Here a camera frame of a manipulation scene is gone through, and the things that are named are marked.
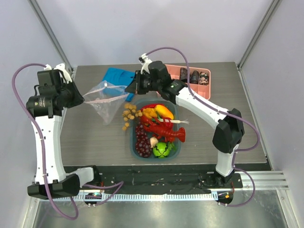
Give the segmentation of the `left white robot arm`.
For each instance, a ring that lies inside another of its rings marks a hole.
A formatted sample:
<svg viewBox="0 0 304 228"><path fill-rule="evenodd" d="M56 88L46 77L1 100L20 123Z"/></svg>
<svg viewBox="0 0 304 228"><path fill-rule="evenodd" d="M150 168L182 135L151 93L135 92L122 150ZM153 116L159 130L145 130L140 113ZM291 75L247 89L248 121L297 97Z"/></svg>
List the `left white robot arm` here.
<svg viewBox="0 0 304 228"><path fill-rule="evenodd" d="M33 184L28 186L28 195L47 200L48 192L50 197L57 199L76 196L83 185L97 189L101 177L94 173L93 166L66 173L61 157L63 110L81 105L84 98L63 64L46 67L37 75L35 94L26 103L34 118L32 125L37 151L36 176Z"/></svg>

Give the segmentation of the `red toy lobster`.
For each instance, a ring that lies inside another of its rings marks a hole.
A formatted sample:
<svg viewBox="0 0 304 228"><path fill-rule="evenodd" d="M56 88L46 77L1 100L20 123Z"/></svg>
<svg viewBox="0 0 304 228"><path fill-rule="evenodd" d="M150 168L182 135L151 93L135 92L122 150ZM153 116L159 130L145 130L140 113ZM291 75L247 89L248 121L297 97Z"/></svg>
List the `red toy lobster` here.
<svg viewBox="0 0 304 228"><path fill-rule="evenodd" d="M140 123L145 131L153 133L157 139L164 138L165 142L174 142L175 139L178 139L184 143L186 140L186 131L183 127L174 131L172 123L160 122L158 119L154 118L148 119L145 116L140 117Z"/></svg>

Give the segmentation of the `clear zip top bag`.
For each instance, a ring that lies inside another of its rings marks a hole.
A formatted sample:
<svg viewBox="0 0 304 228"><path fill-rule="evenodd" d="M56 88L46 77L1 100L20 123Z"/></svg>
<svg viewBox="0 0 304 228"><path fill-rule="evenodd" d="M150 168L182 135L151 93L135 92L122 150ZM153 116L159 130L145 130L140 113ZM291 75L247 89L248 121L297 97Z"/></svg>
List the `clear zip top bag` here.
<svg viewBox="0 0 304 228"><path fill-rule="evenodd" d="M109 125L129 93L126 85L114 85L102 81L83 95L84 103L91 105L102 118L103 125Z"/></svg>

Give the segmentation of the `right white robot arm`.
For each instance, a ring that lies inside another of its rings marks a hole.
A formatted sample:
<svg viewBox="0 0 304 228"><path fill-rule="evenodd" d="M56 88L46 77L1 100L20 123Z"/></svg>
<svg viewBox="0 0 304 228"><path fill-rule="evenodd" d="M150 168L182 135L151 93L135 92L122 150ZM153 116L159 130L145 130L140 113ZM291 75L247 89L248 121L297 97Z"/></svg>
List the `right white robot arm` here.
<svg viewBox="0 0 304 228"><path fill-rule="evenodd" d="M195 93L184 82L172 79L161 61L143 58L139 61L142 68L135 72L135 77L127 86L126 92L144 95L149 91L156 91L164 100L188 109L207 122L215 130L212 143L218 150L214 181L221 188L228 186L235 172L233 153L245 133L240 111L218 107Z"/></svg>

